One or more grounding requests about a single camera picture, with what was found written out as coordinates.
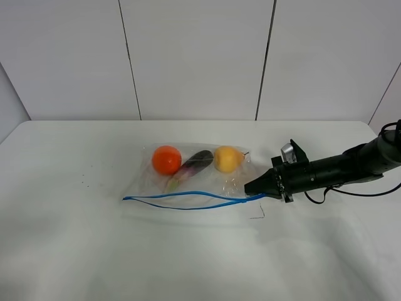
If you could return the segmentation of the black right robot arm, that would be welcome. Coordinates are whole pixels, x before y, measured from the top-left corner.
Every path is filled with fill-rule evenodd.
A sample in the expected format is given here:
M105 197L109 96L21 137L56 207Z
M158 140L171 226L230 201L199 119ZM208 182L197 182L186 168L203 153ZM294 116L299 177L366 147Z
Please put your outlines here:
M281 155L271 159L272 168L262 176L244 185L245 194L293 201L293 195L303 193L315 201L308 191L323 188L323 194L335 191L349 196L373 198L400 189L400 185L376 194L358 194L339 190L340 187L375 181L385 172L400 167L400 121L386 124L378 136L366 144L360 144L340 155L310 161L304 150L290 140L281 148Z

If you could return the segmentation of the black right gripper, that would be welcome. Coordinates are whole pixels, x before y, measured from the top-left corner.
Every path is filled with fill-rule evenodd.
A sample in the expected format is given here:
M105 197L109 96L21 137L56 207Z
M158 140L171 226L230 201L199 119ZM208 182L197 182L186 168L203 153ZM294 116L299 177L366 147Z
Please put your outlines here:
M305 151L293 139L288 143L294 147L297 162L288 164L283 161L282 155L272 158L273 169L244 185L247 196L262 194L266 198L291 203L296 188L305 187L303 182L310 181L310 162Z

